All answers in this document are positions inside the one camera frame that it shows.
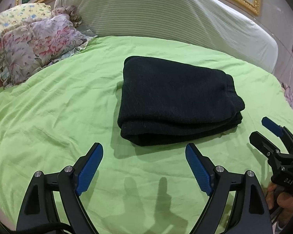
floral pillow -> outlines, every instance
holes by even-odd
[[[27,19],[0,36],[0,79],[3,86],[26,81],[37,69],[87,42],[68,14],[46,19]]]
[[[51,7],[44,3],[27,3],[15,6],[0,13],[0,34],[26,18],[46,18],[51,15]]]

metal screw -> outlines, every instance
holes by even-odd
[[[216,171],[218,171],[219,173],[222,173],[224,170],[225,170],[224,167],[220,165],[216,166]]]
[[[254,172],[252,171],[247,171],[248,176],[253,177],[254,176]]]
[[[72,169],[73,169],[73,167],[69,165],[64,168],[64,172],[69,173]]]
[[[36,171],[34,175],[35,175],[35,177],[40,177],[40,176],[41,176],[41,174],[42,174],[42,172],[41,172],[41,171]]]

folded black garment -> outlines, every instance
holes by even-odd
[[[124,61],[117,123],[140,146],[189,141],[224,132],[242,121],[243,100],[221,70],[153,57]]]

wrinkled green fabric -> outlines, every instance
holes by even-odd
[[[0,89],[0,207],[14,223],[35,171],[58,172],[100,142],[103,160],[81,195],[99,233],[190,232],[208,197],[185,159],[187,143],[138,147],[120,136],[116,121],[122,69],[130,55],[217,68],[232,75],[246,106],[242,123],[193,142],[216,165],[237,173],[251,169],[267,185],[271,170],[248,137],[258,130],[285,152],[280,139],[261,125],[264,116],[293,133],[293,111],[273,75],[227,54],[176,41],[97,38],[86,50],[27,82]],[[229,195],[219,231],[226,224],[233,196]],[[60,206],[59,214],[65,221]]]

human hand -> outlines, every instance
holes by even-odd
[[[266,196],[266,201],[269,209],[272,209],[274,207],[275,198],[273,196],[273,192],[276,188],[276,184],[271,182],[269,183]],[[277,203],[280,207],[283,208],[283,211],[278,217],[279,226],[283,228],[293,216],[293,195],[287,192],[282,192],[277,198]]]

